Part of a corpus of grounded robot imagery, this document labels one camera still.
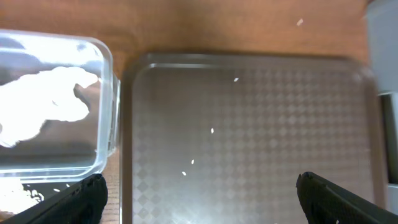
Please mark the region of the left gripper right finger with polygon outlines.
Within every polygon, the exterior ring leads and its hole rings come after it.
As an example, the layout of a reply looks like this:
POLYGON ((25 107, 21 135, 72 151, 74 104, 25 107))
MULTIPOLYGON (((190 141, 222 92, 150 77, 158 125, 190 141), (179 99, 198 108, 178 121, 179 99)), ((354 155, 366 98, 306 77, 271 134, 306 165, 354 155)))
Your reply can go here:
POLYGON ((309 224, 397 224, 397 215, 313 172, 300 174, 296 188, 309 224))

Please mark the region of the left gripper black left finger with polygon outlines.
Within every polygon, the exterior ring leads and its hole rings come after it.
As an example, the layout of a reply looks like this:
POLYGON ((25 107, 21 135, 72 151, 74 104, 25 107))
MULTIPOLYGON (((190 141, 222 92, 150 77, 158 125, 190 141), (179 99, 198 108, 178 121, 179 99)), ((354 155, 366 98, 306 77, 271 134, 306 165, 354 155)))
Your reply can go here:
POLYGON ((2 224, 99 224, 108 201, 106 180, 93 174, 2 224))

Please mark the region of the grey dishwasher rack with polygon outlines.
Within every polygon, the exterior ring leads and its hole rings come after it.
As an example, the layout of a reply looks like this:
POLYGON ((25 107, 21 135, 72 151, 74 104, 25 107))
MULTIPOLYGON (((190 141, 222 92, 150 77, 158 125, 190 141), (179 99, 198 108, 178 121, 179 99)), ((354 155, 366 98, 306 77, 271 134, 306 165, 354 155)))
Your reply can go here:
POLYGON ((377 76, 387 155, 389 207, 397 213, 397 0, 369 1, 371 66, 377 76))

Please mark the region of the black plastic tray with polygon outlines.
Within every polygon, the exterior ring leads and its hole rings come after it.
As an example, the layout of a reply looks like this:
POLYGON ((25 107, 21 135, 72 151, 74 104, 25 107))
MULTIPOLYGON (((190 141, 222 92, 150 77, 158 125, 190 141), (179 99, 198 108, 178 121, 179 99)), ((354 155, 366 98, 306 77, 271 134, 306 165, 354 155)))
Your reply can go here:
POLYGON ((27 210, 71 187, 74 182, 23 184, 19 179, 1 181, 1 221, 27 210))

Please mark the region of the spilled white rice pile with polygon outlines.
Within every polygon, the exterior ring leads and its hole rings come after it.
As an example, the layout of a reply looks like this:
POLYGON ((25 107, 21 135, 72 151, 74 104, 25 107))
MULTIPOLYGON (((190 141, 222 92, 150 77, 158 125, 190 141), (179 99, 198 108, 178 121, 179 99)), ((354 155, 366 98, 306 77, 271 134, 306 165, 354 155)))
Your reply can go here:
POLYGON ((20 180, 1 181, 1 213, 16 215, 44 201, 36 190, 25 190, 20 180))

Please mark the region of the clear plastic bin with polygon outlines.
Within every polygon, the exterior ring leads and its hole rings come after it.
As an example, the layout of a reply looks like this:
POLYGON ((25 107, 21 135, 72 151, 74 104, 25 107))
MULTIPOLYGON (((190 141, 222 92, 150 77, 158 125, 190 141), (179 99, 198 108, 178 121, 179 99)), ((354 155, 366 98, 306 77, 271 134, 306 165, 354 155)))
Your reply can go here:
POLYGON ((56 67, 80 67, 98 82, 74 93, 90 113, 75 122, 48 120, 33 139, 1 146, 1 178, 22 182, 79 181, 104 170, 116 148, 120 81, 109 48, 92 37, 1 31, 1 86, 56 67))

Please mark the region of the brown serving tray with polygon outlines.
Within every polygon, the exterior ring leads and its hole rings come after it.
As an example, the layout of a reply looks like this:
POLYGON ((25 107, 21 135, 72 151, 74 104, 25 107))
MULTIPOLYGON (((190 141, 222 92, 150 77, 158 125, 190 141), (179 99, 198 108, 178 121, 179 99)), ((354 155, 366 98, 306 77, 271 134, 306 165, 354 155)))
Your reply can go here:
POLYGON ((121 223, 305 223, 306 171, 388 206, 377 86, 355 60, 147 54, 121 85, 121 223))

